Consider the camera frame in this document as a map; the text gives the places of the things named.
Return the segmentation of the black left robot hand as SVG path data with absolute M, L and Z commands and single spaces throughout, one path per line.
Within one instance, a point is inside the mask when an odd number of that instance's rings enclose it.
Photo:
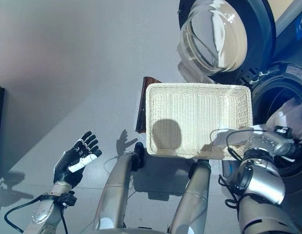
M 57 161 L 53 182 L 65 182 L 75 188 L 82 180 L 84 168 L 101 155 L 96 135 L 86 132 Z

